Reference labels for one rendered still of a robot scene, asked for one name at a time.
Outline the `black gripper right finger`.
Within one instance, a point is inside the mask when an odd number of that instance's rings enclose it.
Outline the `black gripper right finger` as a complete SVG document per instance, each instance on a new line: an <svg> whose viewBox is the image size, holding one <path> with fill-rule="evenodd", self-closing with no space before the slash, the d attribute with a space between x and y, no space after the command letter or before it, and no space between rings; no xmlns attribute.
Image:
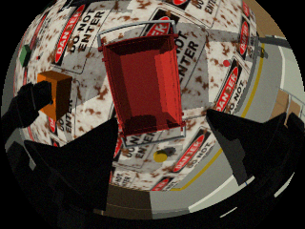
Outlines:
<svg viewBox="0 0 305 229"><path fill-rule="evenodd" d="M237 186L253 176L252 171L270 148L275 131L283 126L286 115L287 112L282 112L270 121L255 122L235 114L206 111L206 121L233 169Z"/></svg>

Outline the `green rectangular block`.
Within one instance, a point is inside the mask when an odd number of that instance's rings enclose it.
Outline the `green rectangular block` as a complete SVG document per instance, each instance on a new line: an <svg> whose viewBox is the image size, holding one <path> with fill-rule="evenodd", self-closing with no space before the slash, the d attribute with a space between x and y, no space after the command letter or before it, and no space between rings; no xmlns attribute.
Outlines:
<svg viewBox="0 0 305 229"><path fill-rule="evenodd" d="M28 60L30 60L31 57L31 49L30 46L27 45L23 45L23 50L22 52L20 52L20 57L19 57L19 61L20 61L20 66L22 66L22 68L26 68L26 66L28 66Z"/></svg>

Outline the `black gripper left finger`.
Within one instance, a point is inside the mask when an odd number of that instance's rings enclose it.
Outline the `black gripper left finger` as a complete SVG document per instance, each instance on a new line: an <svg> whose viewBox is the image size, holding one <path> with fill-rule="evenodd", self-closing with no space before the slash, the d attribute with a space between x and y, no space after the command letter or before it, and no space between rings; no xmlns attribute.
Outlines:
<svg viewBox="0 0 305 229"><path fill-rule="evenodd" d="M35 164L58 175L94 209L106 211L118 133L118 118L112 117L60 148L31 140L23 144Z"/></svg>

